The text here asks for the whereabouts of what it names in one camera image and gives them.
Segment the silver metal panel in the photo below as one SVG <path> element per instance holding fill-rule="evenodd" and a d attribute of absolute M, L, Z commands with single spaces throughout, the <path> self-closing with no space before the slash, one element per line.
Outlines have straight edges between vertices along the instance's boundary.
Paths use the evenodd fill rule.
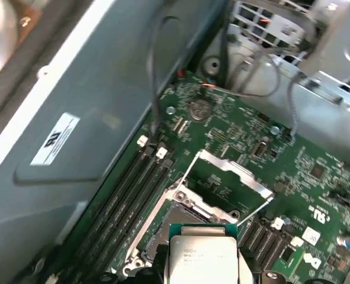
<path fill-rule="evenodd" d="M 332 6 L 329 9 L 330 4 L 335 5 L 334 11 L 331 10 Z M 243 20 L 243 17 L 239 15 L 239 9 L 241 9 L 241 4 L 238 3 L 234 16 Z M 260 9 L 255 12 L 256 15 L 260 13 Z M 342 80 L 350 75 L 350 61 L 345 54 L 346 47 L 350 46 L 348 44 L 350 43 L 350 1 L 317 0 L 308 13 L 311 17 L 324 19 L 330 26 L 325 32 L 325 37 L 320 40 L 317 46 L 316 55 L 298 65 L 303 70 L 311 71 L 311 79 L 320 79 L 319 86 L 317 85 L 317 88 L 312 91 L 304 86 L 296 86 L 294 89 L 294 100 L 300 120 L 299 134 L 340 159 L 350 162 L 350 93 L 340 88 Z M 255 17 L 254 19 L 254 26 L 249 27 L 249 31 L 253 35 L 255 35 L 254 28 L 258 25 L 259 18 Z M 228 33 L 235 34 L 238 39 L 236 43 L 229 44 L 230 71 L 232 73 L 234 67 L 246 60 L 245 56 L 252 55 L 258 47 L 241 35 L 240 27 L 235 24 L 229 26 Z M 262 43 L 268 43 L 265 36 L 266 31 L 259 37 L 257 35 L 257 38 Z M 216 37 L 205 57 L 218 54 L 218 50 L 219 37 Z M 265 115 L 290 127 L 292 119 L 286 90 L 290 78 L 298 71 L 295 64 L 298 63 L 299 58 L 290 60 L 290 63 L 278 57 L 275 60 L 281 66 L 283 74 L 278 91 L 270 98 L 245 98 L 243 100 Z M 249 67 L 245 70 L 242 69 L 233 78 L 233 89 L 237 90 L 238 86 L 245 80 L 247 70 Z M 275 79 L 274 69 L 267 62 L 267 64 L 261 65 L 245 91 L 265 95 L 274 87 Z"/>
<path fill-rule="evenodd" d="M 163 2 L 96 0 L 0 135 L 0 284 L 42 247 L 60 243 L 140 124 L 151 102 L 145 60 Z M 164 28 L 160 82 L 176 69 L 223 1 L 177 1 L 186 40 Z M 80 118 L 54 162 L 30 166 L 64 112 Z"/>

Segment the metal bracket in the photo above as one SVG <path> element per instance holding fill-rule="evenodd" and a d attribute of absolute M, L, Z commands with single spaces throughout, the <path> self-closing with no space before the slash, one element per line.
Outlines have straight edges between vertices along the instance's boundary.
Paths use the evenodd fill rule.
<path fill-rule="evenodd" d="M 223 170 L 224 172 L 235 173 L 237 176 L 239 176 L 240 181 L 244 185 L 247 185 L 253 191 L 259 193 L 264 199 L 267 199 L 268 201 L 273 199 L 274 193 L 268 188 L 266 188 L 265 186 L 258 183 L 255 180 L 254 174 L 250 172 L 248 169 L 230 160 L 221 160 L 204 149 L 201 151 L 198 151 L 195 157 L 193 158 L 191 164 L 186 170 L 186 173 L 180 179 L 180 183 L 177 186 L 177 190 L 180 189 L 180 187 L 182 186 L 183 182 L 186 180 L 188 174 L 190 173 L 191 169 L 193 168 L 193 166 L 195 165 L 198 159 L 207 161 L 212 165 L 218 167 L 219 169 Z"/>

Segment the ram slot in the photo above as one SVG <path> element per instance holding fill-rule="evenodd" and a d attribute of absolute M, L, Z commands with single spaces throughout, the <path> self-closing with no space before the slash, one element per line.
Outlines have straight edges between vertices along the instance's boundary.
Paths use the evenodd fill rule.
<path fill-rule="evenodd" d="M 281 253 L 283 252 L 286 246 L 287 243 L 284 240 L 278 241 L 278 243 L 274 246 L 274 249 L 270 250 L 267 253 L 265 260 L 263 261 L 264 270 L 270 270 L 273 267 L 275 261 L 280 257 Z"/>
<path fill-rule="evenodd" d="M 144 173 L 135 182 L 135 186 L 131 189 L 121 204 L 121 209 L 108 221 L 106 229 L 98 240 L 98 244 L 88 253 L 87 259 L 79 269 L 79 273 L 71 283 L 79 283 L 85 277 L 88 277 L 98 271 L 98 263 L 102 256 L 107 255 L 120 239 L 128 234 L 127 229 L 130 225 L 134 226 L 136 216 L 139 213 L 137 204 L 143 202 L 145 205 L 145 195 L 150 190 L 151 182 L 159 171 L 160 165 L 155 161 L 151 161 Z"/>
<path fill-rule="evenodd" d="M 256 250 L 266 231 L 266 228 L 260 226 L 260 228 L 255 232 L 255 234 L 249 239 L 249 242 L 246 246 L 251 253 L 253 253 Z"/>
<path fill-rule="evenodd" d="M 238 242 L 238 247 L 245 246 L 245 243 L 249 239 L 250 235 L 258 229 L 258 224 L 256 222 L 251 222 L 247 225 L 245 232 L 243 233 L 241 239 Z"/>
<path fill-rule="evenodd" d="M 277 238 L 278 236 L 276 236 L 274 233 L 272 233 L 271 231 L 267 231 L 262 240 L 260 241 L 259 246 L 254 251 L 255 260 L 260 266 L 263 266 L 262 262 L 264 260 L 264 257 L 272 248 Z"/>
<path fill-rule="evenodd" d="M 108 226 L 109 219 L 112 218 L 119 210 L 121 204 L 126 196 L 131 192 L 132 188 L 144 170 L 147 168 L 149 162 L 153 159 L 150 156 L 154 153 L 154 149 L 147 147 L 143 153 L 138 154 L 133 158 L 126 170 L 124 170 L 122 177 L 118 184 L 113 189 L 111 196 L 102 208 L 96 214 L 96 219 L 89 228 L 86 237 L 83 239 L 81 245 L 73 256 L 72 265 L 64 271 L 61 279 L 72 278 L 73 273 L 76 272 L 80 265 L 88 258 L 90 251 L 93 251 L 98 246 L 100 235 L 103 234 Z"/>
<path fill-rule="evenodd" d="M 128 240 L 129 233 L 133 228 L 135 228 L 137 221 L 147 206 L 147 203 L 150 202 L 153 197 L 155 197 L 155 194 L 157 194 L 159 187 L 168 176 L 168 173 L 169 169 L 167 167 L 162 167 L 158 171 L 158 179 L 154 182 L 154 184 L 151 185 L 149 182 L 145 188 L 142 188 L 140 198 L 138 198 L 135 204 L 132 206 L 131 221 L 129 223 L 124 223 L 122 228 L 118 230 L 117 236 L 112 239 L 107 248 L 99 256 L 98 261 L 95 262 L 95 265 L 91 270 L 92 273 L 97 274 L 103 272 L 111 259 L 113 259 L 117 252 L 119 252 L 121 246 Z"/>

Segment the black wire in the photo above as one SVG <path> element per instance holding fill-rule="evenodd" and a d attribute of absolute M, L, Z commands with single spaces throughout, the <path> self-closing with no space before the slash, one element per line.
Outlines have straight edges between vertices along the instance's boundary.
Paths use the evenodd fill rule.
<path fill-rule="evenodd" d="M 153 102 L 151 105 L 152 113 L 153 113 L 153 122 L 150 126 L 150 143 L 157 143 L 157 133 L 161 124 L 161 109 L 159 104 L 159 85 L 158 85 L 158 74 L 157 74 L 157 66 L 155 60 L 156 47 L 158 38 L 160 35 L 160 31 L 162 28 L 170 21 L 178 22 L 179 25 L 179 36 L 183 38 L 183 27 L 180 25 L 181 21 L 178 17 L 175 16 L 166 16 L 161 17 L 155 24 L 154 29 L 152 30 L 150 41 L 149 41 L 149 49 L 148 56 L 146 61 L 146 71 L 149 80 L 149 87 L 153 95 Z"/>

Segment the screw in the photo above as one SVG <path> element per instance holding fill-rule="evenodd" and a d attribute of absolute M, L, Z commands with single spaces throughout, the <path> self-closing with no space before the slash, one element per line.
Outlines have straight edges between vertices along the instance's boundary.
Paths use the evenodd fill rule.
<path fill-rule="evenodd" d="M 271 278 L 271 279 L 278 279 L 279 278 L 278 274 L 273 273 L 273 272 L 268 272 L 266 275 L 268 278 Z"/>
<path fill-rule="evenodd" d="M 20 21 L 19 21 L 20 26 L 22 26 L 23 28 L 26 27 L 31 20 L 32 19 L 30 17 L 23 17 L 23 18 L 21 18 Z"/>
<path fill-rule="evenodd" d="M 330 3 L 328 6 L 326 6 L 326 10 L 328 11 L 335 11 L 338 8 L 338 5 L 335 3 Z"/>
<path fill-rule="evenodd" d="M 169 115 L 175 114 L 175 111 L 176 111 L 176 109 L 173 106 L 171 106 L 171 107 L 169 106 L 168 108 L 166 108 L 166 113 Z"/>

